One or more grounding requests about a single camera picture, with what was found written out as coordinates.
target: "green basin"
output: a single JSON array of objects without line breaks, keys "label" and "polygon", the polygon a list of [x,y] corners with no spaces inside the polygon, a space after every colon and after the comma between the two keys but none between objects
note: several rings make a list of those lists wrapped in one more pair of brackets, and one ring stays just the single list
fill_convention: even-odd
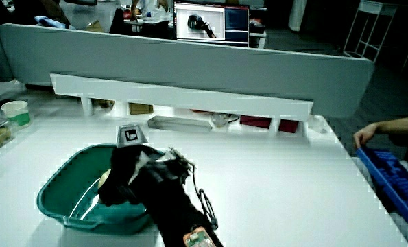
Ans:
[{"label": "green basin", "polygon": [[39,210],[66,227],[97,233],[131,235],[151,224],[142,204],[96,204],[90,209],[97,180],[110,169],[114,147],[93,145],[74,154],[39,191]]}]

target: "small box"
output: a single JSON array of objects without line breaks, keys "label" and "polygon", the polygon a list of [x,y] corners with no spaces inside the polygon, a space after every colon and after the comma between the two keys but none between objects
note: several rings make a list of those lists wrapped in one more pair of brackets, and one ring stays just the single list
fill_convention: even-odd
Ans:
[{"label": "small box", "polygon": [[240,116],[240,124],[267,129],[271,125],[271,120],[268,117]]},{"label": "small box", "polygon": [[129,103],[129,111],[131,115],[152,114],[154,113],[154,106],[147,104]]},{"label": "small box", "polygon": [[294,120],[280,120],[280,125],[278,126],[278,131],[295,133],[298,127],[298,121]]}]

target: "blue plastic crate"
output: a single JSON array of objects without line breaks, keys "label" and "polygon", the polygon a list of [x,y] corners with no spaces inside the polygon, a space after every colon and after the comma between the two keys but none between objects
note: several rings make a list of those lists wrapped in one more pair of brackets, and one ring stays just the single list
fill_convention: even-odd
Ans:
[{"label": "blue plastic crate", "polygon": [[389,150],[359,148],[357,155],[408,223],[408,171]]}]

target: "monitor screen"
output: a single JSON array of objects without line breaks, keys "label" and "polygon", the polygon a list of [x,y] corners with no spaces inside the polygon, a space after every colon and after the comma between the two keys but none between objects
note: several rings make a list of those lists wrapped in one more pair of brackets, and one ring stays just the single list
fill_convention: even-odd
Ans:
[{"label": "monitor screen", "polygon": [[175,1],[176,38],[248,47],[249,15],[247,5]]}]

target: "human hand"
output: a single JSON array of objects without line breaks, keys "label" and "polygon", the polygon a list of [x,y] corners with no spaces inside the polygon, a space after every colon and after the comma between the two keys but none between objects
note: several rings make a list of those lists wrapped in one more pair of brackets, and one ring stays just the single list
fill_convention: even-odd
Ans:
[{"label": "human hand", "polygon": [[130,20],[138,22],[138,19],[136,18],[136,16],[139,15],[139,14],[140,14],[139,9],[133,8],[133,10],[130,11]]},{"label": "human hand", "polygon": [[360,129],[353,135],[354,148],[360,148],[362,145],[367,144],[367,142],[373,138],[376,130],[378,128],[377,123],[371,123],[366,127]]},{"label": "human hand", "polygon": [[166,12],[169,11],[169,4],[167,3],[167,0],[158,0],[158,8],[162,6]]}]

